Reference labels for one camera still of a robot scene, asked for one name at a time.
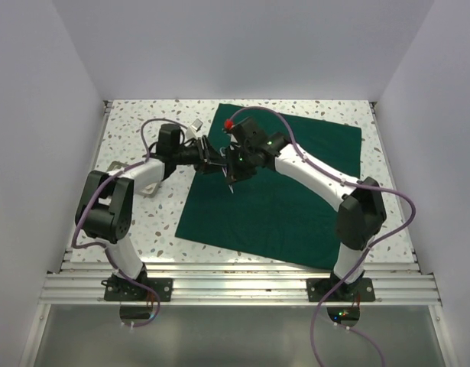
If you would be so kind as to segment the silver hemostat forceps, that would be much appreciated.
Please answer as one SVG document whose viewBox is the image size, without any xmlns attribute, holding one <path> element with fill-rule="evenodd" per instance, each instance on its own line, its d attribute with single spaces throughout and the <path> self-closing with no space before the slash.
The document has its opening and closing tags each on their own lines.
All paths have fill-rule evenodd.
<svg viewBox="0 0 470 367">
<path fill-rule="evenodd" d="M 235 149 L 229 145 L 225 148 L 220 148 L 219 152 L 221 156 L 224 158 L 225 166 L 222 169 L 223 174 L 225 175 L 226 183 L 228 184 L 228 188 L 231 193 L 234 193 L 233 189 L 233 181 L 232 181 L 232 173 L 235 165 Z"/>
</svg>

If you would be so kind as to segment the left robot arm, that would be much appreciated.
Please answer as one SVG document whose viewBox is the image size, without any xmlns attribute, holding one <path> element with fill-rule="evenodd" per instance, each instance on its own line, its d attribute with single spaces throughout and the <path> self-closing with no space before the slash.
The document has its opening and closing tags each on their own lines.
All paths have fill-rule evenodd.
<svg viewBox="0 0 470 367">
<path fill-rule="evenodd" d="M 206 173 L 219 172 L 225 159 L 200 133 L 196 119 L 185 126 L 166 118 L 149 119 L 140 127 L 145 154 L 139 162 L 115 171 L 89 172 L 76 210 L 71 246 L 98 246 L 123 278 L 122 291 L 132 300 L 147 295 L 149 282 L 141 275 L 144 263 L 129 238 L 134 196 L 145 187 L 165 181 L 179 166 Z"/>
</svg>

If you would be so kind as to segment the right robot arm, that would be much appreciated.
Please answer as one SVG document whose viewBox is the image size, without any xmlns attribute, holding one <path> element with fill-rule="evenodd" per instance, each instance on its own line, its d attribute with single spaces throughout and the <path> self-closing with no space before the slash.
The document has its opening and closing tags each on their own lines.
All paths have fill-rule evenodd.
<svg viewBox="0 0 470 367">
<path fill-rule="evenodd" d="M 229 119 L 224 132 L 230 136 L 224 169 L 229 184 L 247 180 L 258 168 L 267 168 L 302 184 L 336 212 L 335 234 L 340 247 L 330 290 L 337 299 L 348 300 L 357 292 L 364 274 L 364 251 L 387 219 L 378 182 L 371 177 L 360 181 L 330 167 L 289 136 L 281 132 L 268 135 L 253 118 L 237 124 Z"/>
</svg>

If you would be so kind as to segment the green surgical drape cloth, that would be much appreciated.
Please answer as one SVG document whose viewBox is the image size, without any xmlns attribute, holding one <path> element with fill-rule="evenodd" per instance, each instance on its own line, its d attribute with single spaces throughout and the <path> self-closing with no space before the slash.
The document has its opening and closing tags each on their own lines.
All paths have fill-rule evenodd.
<svg viewBox="0 0 470 367">
<path fill-rule="evenodd" d="M 333 122 L 251 110 L 269 135 L 291 129 L 301 148 L 342 173 L 359 177 L 361 129 Z M 230 190 L 221 173 L 195 175 L 175 236 L 311 268 L 333 268 L 339 240 L 335 210 L 289 177 L 261 168 Z"/>
</svg>

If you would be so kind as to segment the metal instrument tray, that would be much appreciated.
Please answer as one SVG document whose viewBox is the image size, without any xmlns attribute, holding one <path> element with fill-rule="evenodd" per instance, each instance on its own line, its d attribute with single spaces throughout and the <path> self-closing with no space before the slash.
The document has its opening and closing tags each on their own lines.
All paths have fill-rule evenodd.
<svg viewBox="0 0 470 367">
<path fill-rule="evenodd" d="M 110 175 L 119 171 L 124 171 L 122 177 L 134 181 L 136 194 L 145 197 L 153 197 L 160 187 L 160 182 L 164 178 L 165 168 L 163 162 L 150 159 L 148 162 L 131 169 L 128 169 L 126 164 L 113 161 L 107 169 Z"/>
</svg>

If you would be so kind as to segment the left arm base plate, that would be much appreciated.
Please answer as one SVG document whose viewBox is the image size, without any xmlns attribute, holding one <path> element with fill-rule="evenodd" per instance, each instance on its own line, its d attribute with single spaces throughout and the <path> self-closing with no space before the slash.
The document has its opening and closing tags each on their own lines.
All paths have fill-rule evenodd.
<svg viewBox="0 0 470 367">
<path fill-rule="evenodd" d="M 169 302 L 173 290 L 172 278 L 148 278 L 142 281 L 146 287 L 153 289 L 159 297 L 160 302 Z M 118 277 L 110 277 L 101 281 L 105 287 L 103 299 L 105 301 L 118 302 L 141 302 L 147 300 L 148 291 L 131 282 Z"/>
</svg>

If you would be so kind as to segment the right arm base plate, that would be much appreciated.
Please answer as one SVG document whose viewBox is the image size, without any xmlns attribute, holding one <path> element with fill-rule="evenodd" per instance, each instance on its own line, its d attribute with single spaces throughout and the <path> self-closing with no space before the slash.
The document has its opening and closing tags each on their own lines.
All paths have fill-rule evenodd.
<svg viewBox="0 0 470 367">
<path fill-rule="evenodd" d="M 337 281 L 329 278 L 308 278 L 306 279 L 306 292 L 309 302 L 319 303 Z M 343 283 L 338 289 L 333 291 L 325 302 L 374 302 L 376 296 L 374 285 L 370 278 L 362 278 L 352 284 Z"/>
</svg>

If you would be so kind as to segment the aluminium rail frame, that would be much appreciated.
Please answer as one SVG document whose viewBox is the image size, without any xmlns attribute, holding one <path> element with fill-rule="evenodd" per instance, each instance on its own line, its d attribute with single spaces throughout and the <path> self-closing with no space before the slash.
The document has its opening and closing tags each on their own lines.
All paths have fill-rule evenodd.
<svg viewBox="0 0 470 367">
<path fill-rule="evenodd" d="M 372 104 L 365 100 L 268 100 L 278 112 L 321 119 L 361 129 L 361 173 L 382 186 L 393 183 L 376 126 Z M 141 123 L 153 117 L 181 122 L 200 119 L 208 129 L 219 106 L 207 99 L 116 99 L 106 104 L 105 125 L 94 167 L 113 161 L 131 162 L 143 150 Z M 131 239 L 153 278 L 171 278 L 171 303 L 176 305 L 303 306 L 306 281 L 325 278 L 326 271 L 290 265 L 240 251 L 177 239 L 174 235 L 193 180 L 192 169 L 178 170 L 154 197 L 139 197 Z M 66 250 L 61 269 L 46 277 L 42 304 L 102 304 L 102 281 L 111 267 L 99 248 Z M 440 302 L 432 275 L 417 262 L 407 232 L 378 244 L 369 254 L 365 274 L 375 304 L 436 306 Z"/>
</svg>

